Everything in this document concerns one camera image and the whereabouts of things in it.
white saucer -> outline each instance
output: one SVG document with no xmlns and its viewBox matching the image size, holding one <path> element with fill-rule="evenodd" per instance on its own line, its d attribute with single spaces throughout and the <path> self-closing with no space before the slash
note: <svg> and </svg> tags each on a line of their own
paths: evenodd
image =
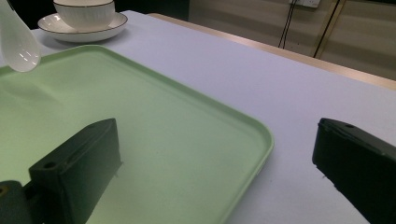
<svg viewBox="0 0 396 224">
<path fill-rule="evenodd" d="M 87 43 L 108 39 L 119 34 L 125 28 L 127 21 L 128 18 L 125 15 L 116 13 L 114 20 L 106 29 L 91 32 L 79 32 L 64 23 L 58 13 L 55 13 L 42 18 L 37 24 L 41 30 L 55 39 L 67 42 Z"/>
</svg>

white plastic spoon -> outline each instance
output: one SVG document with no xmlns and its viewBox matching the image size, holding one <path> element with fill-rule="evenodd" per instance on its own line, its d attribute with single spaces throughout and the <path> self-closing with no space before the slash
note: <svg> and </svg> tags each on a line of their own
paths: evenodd
<svg viewBox="0 0 396 224">
<path fill-rule="evenodd" d="M 0 42 L 3 58 L 12 69 L 28 72 L 39 64 L 40 47 L 8 0 L 0 0 Z"/>
</svg>

black plastic part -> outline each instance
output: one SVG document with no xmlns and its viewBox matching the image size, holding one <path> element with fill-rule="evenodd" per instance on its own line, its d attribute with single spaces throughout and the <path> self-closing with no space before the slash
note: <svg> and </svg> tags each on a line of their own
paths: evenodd
<svg viewBox="0 0 396 224">
<path fill-rule="evenodd" d="M 120 166 L 114 119 L 87 126 L 38 161 L 29 169 L 32 183 L 57 215 L 45 223 L 85 223 Z"/>
<path fill-rule="evenodd" d="M 0 224 L 86 223 L 121 166 L 114 119 L 76 133 L 30 169 L 31 182 L 0 182 Z"/>
<path fill-rule="evenodd" d="M 313 163 L 370 223 L 396 223 L 396 147 L 348 123 L 321 119 Z"/>
<path fill-rule="evenodd" d="M 0 223 L 33 223 L 20 182 L 0 182 Z"/>
</svg>

black cable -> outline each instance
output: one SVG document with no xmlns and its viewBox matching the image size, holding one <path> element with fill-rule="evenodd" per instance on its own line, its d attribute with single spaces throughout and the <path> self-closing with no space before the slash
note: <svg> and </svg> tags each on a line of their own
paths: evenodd
<svg viewBox="0 0 396 224">
<path fill-rule="evenodd" d="M 326 33 L 327 33 L 327 30 L 329 29 L 330 23 L 332 22 L 332 17 L 334 16 L 334 13 L 335 13 L 335 11 L 336 11 L 336 9 L 337 9 L 337 7 L 338 7 L 338 4 L 340 4 L 340 0 L 337 0 L 337 3 L 335 4 L 334 9 L 332 10 L 332 15 L 330 16 L 329 21 L 328 21 L 327 24 L 326 24 L 326 28 L 324 29 L 323 34 L 322 34 L 322 36 L 320 37 L 320 40 L 319 40 L 317 49 L 315 50 L 315 53 L 314 53 L 314 56 L 313 56 L 314 58 L 317 57 L 317 54 L 318 54 L 320 45 L 321 45 L 321 43 L 323 42 L 323 39 L 324 39 L 324 36 L 325 36 Z"/>
<path fill-rule="evenodd" d="M 297 0 L 293 0 L 293 1 L 291 2 L 291 4 L 290 4 L 288 17 L 287 17 L 287 19 L 286 19 L 286 23 L 285 23 L 285 26 L 284 26 L 284 28 L 283 28 L 282 36 L 280 37 L 279 44 L 278 44 L 278 46 L 277 46 L 278 48 L 280 48 L 280 45 L 282 44 L 282 40 L 283 40 L 283 39 L 284 39 L 284 42 L 283 42 L 283 49 L 285 48 L 286 35 L 287 35 L 287 33 L 288 33 L 288 30 L 289 30 L 289 26 L 290 26 L 290 22 L 291 22 L 291 16 L 292 16 L 292 14 L 293 14 L 293 10 L 294 10 L 294 7 L 295 7 L 296 3 L 297 3 Z"/>
<path fill-rule="evenodd" d="M 288 25 L 288 23 L 289 23 L 290 13 L 291 13 L 291 5 L 290 5 L 290 7 L 289 7 L 289 13 L 288 13 L 288 17 L 286 18 L 285 26 L 283 27 L 282 36 L 280 37 L 279 44 L 277 45 L 278 48 L 280 48 L 280 45 L 282 44 L 283 35 L 285 34 L 285 32 L 286 32 L 286 27 L 287 27 L 287 25 Z"/>
<path fill-rule="evenodd" d="M 288 30 L 289 30 L 289 26 L 291 23 L 291 17 L 293 16 L 293 11 L 294 11 L 294 7 L 296 6 L 296 2 L 297 0 L 294 0 L 294 3 L 291 5 L 291 13 L 290 13 L 290 18 L 289 18 L 289 24 L 288 24 L 288 28 L 286 29 L 286 33 L 285 33 L 285 37 L 283 39 L 283 48 L 285 48 L 285 44 L 286 44 L 286 36 L 288 36 Z"/>
</svg>

table edge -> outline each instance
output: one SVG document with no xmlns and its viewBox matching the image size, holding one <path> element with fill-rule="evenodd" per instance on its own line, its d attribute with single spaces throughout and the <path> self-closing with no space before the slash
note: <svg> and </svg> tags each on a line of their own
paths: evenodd
<svg viewBox="0 0 396 224">
<path fill-rule="evenodd" d="M 172 22 L 174 24 L 177 25 L 181 25 L 196 31 L 200 31 L 203 33 L 207 33 L 210 35 L 214 35 L 214 36 L 218 36 L 218 37 L 222 37 L 224 39 L 228 39 L 231 40 L 233 42 L 242 44 L 242 45 L 246 45 L 249 47 L 252 47 L 254 49 L 260 49 L 269 53 L 273 53 L 275 55 L 281 56 L 281 57 L 285 57 L 288 59 L 292 59 L 296 62 L 299 63 L 305 63 L 338 75 L 342 75 L 345 77 L 349 77 L 349 78 L 353 78 L 356 79 L 358 81 L 362 81 L 365 83 L 369 83 L 372 85 L 376 85 L 379 87 L 384 87 L 384 88 L 388 88 L 391 90 L 395 90 L 396 91 L 396 81 L 395 80 L 391 80 L 391 79 L 387 79 L 384 77 L 379 77 L 379 76 L 375 76 L 369 73 L 365 73 L 359 70 L 355 70 L 352 68 L 348 68 L 348 67 L 344 67 L 342 65 L 338 65 L 335 63 L 328 63 L 319 59 L 315 59 L 315 58 L 311 58 L 299 53 L 295 53 L 292 51 L 288 51 L 285 49 L 280 49 L 271 45 L 267 45 L 267 44 L 263 44 L 261 42 L 258 41 L 254 41 L 254 40 L 250 40 L 238 35 L 231 35 L 222 31 L 218 31 L 215 29 L 211 29 L 208 27 L 204 27 L 201 25 L 197 25 L 197 24 L 193 24 L 191 22 L 188 21 L 181 21 L 179 19 L 175 19 L 172 17 L 168 17 L 168 16 L 164 16 L 162 14 L 158 14 L 158 13 L 149 13 L 148 14 L 150 17 L 153 18 L 157 18 L 163 21 L 168 21 L 168 22 Z"/>
</svg>

